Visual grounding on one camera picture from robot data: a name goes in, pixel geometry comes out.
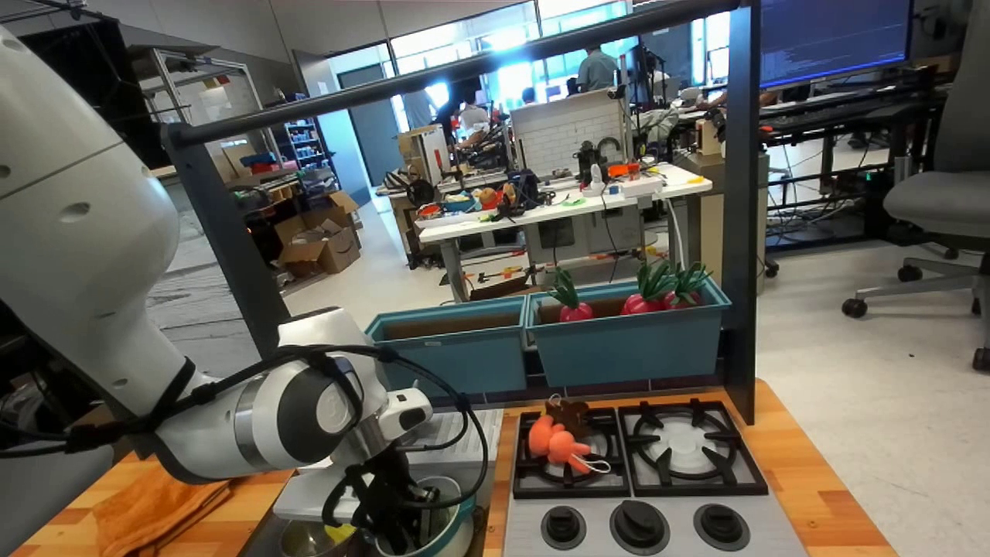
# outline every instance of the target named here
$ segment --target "teal bin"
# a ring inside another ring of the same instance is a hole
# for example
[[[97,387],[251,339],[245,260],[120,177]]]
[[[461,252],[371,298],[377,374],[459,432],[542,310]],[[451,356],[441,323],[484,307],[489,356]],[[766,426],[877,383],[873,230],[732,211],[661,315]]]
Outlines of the teal bin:
[[[382,312],[368,324],[375,348],[394,348],[405,358],[437,372],[463,395],[503,395],[527,391],[523,298]],[[408,364],[383,363],[390,387],[408,387]]]
[[[527,299],[523,329],[537,349],[548,387],[715,374],[726,295],[705,277],[700,307],[618,315],[635,292],[635,280],[579,289],[579,298],[593,307],[592,323],[557,323],[559,302],[551,295]]]

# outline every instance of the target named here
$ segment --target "toy stove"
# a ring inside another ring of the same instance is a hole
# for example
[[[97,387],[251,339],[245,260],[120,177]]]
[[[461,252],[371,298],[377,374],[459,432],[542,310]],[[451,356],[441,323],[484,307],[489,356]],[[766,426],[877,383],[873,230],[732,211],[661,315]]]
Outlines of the toy stove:
[[[534,417],[519,417],[503,553],[804,553],[722,402],[584,410],[584,475],[528,454]]]

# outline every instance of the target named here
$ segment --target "wooden countertop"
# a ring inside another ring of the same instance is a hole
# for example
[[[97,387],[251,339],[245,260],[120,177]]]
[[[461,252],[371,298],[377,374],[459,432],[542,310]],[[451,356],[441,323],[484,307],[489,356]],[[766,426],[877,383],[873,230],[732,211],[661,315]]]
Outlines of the wooden countertop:
[[[723,391],[700,392],[671,392],[649,395],[649,402],[686,402],[686,399],[722,399],[730,405]],[[600,399],[592,405],[617,405],[631,399]],[[516,458],[516,431],[519,410],[537,405],[519,405],[503,410],[499,436],[499,465],[487,526],[487,557],[500,557],[507,505],[515,491],[515,458]],[[783,407],[777,392],[759,382],[755,391],[755,424],[746,426],[737,417],[737,426],[746,436],[746,444],[759,468],[764,469],[774,494],[788,514],[797,539],[812,557],[849,557],[849,553],[894,553],[887,539],[873,526],[849,487],[833,472],[829,462],[812,444],[797,420]]]
[[[123,487],[136,483],[143,472],[152,472],[155,468],[161,468],[155,458],[139,462],[136,454],[126,454],[104,475],[99,475],[79,499],[75,499],[56,520],[48,520],[40,532],[33,532],[15,551],[15,557],[99,553],[92,507],[119,494]],[[223,500],[213,514],[208,514],[194,526],[189,526],[161,553],[163,557],[167,553],[177,553],[177,557],[241,553],[255,530],[263,524],[263,516],[275,505],[289,475],[292,475],[289,469],[278,469],[278,472],[261,472],[261,475],[232,483],[232,499]]]
[[[755,424],[744,426],[744,420],[737,414],[732,417],[746,436],[752,458],[759,462],[783,512],[794,524],[806,553],[814,557],[894,553],[894,549],[873,526],[873,520],[864,514],[864,507],[844,489],[844,483],[833,472],[825,458],[812,444],[797,420],[774,395],[774,391],[766,383],[759,383],[755,392],[759,392]],[[649,399],[686,402],[689,395],[722,399],[730,405],[723,391],[671,392],[671,395],[649,395]],[[592,405],[617,405],[617,402],[631,402],[631,399],[600,399]],[[507,520],[507,500],[515,491],[511,481],[515,481],[515,458],[516,458],[515,432],[519,426],[523,407],[537,407],[537,402],[515,405],[503,410],[503,420],[500,420],[496,489],[493,489],[487,540],[484,540],[487,557],[503,553],[500,551],[503,520]],[[27,545],[18,549],[15,553],[18,557],[97,553],[92,507],[108,494],[120,491],[123,487],[129,487],[136,475],[147,472],[152,468],[158,468],[155,458],[147,462],[139,462],[136,454],[123,458],[103,481],[97,481],[78,500],[71,500],[54,524],[33,532]],[[189,532],[184,532],[163,553],[218,553],[218,557],[241,553],[255,530],[270,514],[289,475],[292,472],[263,472],[239,483],[236,494],[223,507],[218,507],[209,516],[203,516]]]

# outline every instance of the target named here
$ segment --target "white countertop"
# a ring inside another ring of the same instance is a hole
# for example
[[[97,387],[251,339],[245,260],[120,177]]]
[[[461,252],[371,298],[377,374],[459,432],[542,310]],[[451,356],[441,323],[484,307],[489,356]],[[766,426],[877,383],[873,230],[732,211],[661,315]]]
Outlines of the white countertop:
[[[548,192],[553,196],[553,205],[542,205],[534,211],[527,211],[516,219],[496,219],[493,211],[480,212],[445,212],[439,219],[418,219],[414,225],[421,230],[425,243],[450,241],[450,239],[463,239],[463,234],[484,234],[484,232],[499,232],[499,230],[516,230],[516,225],[534,225],[534,222],[551,222],[551,219],[573,219],[583,212],[604,212],[617,206],[631,206],[638,198],[686,198],[686,196],[703,196],[713,192],[713,178],[689,172],[674,165],[659,165],[659,177],[638,177],[627,181],[608,181],[607,196],[604,186],[592,181],[588,189],[579,189],[579,181],[562,178],[551,181]]]

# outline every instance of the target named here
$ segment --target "metal frame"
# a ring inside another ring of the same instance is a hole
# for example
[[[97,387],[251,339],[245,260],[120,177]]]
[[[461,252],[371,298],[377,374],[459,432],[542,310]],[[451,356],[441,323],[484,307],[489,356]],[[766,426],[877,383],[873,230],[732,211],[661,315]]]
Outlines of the metal frame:
[[[746,420],[755,417],[755,271],[761,253],[755,252],[759,241],[759,53],[761,53],[761,8],[752,0],[678,0],[661,6],[642,6],[624,17],[614,17],[604,25],[579,27],[570,33],[553,33],[533,41],[511,53],[489,53],[461,59],[451,65],[439,65],[431,72],[414,72],[390,81],[377,81],[368,86],[340,89],[330,97],[317,97],[292,106],[278,106],[256,114],[241,114],[203,127],[167,127],[163,141],[170,158],[177,162],[180,178],[189,189],[189,201],[194,205],[203,232],[218,252],[218,260],[227,271],[227,280],[241,307],[241,315],[255,335],[255,342],[263,356],[272,356],[278,342],[278,323],[289,319],[282,302],[275,274],[267,270],[263,258],[251,243],[245,222],[218,177],[203,141],[247,134],[256,127],[272,127],[294,119],[311,119],[321,111],[350,109],[360,102],[390,99],[396,94],[414,94],[441,81],[450,75],[487,75],[507,61],[528,61],[548,59],[570,49],[583,49],[592,44],[608,44],[618,37],[635,37],[657,27],[683,25],[694,17],[705,17],[713,11],[732,8],[732,37],[730,37],[730,86],[726,86],[726,186],[723,201],[726,225],[723,225],[723,292],[732,299],[726,312],[726,342],[723,342],[723,383],[732,395],[738,414]]]

